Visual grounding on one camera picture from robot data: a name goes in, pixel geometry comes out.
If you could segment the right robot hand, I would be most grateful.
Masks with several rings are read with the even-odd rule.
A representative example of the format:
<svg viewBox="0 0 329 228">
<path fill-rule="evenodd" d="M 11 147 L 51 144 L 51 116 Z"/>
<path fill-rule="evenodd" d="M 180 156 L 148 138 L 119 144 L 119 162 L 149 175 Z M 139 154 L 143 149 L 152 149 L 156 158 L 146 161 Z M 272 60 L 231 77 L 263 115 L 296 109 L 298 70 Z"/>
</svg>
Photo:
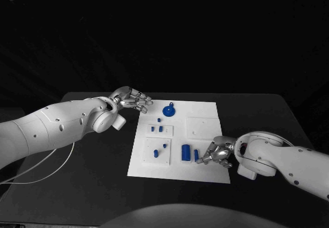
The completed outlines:
<svg viewBox="0 0 329 228">
<path fill-rule="evenodd" d="M 217 136 L 208 146 L 204 156 L 197 160 L 197 163 L 208 165 L 213 161 L 224 168 L 231 168 L 233 164 L 229 162 L 229 158 L 234 153 L 236 141 L 237 139 L 233 137 Z"/>
</svg>

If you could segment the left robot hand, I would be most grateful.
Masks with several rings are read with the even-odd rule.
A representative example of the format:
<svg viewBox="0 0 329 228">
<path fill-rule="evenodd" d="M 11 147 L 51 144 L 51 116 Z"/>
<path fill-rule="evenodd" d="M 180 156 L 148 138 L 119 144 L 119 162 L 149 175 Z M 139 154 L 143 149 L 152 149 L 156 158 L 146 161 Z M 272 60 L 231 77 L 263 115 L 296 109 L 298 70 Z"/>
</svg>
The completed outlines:
<svg viewBox="0 0 329 228">
<path fill-rule="evenodd" d="M 152 98 L 130 86 L 120 87 L 110 94 L 110 99 L 117 104 L 119 110 L 133 108 L 143 114 L 148 113 L 148 106 L 154 105 Z"/>
</svg>

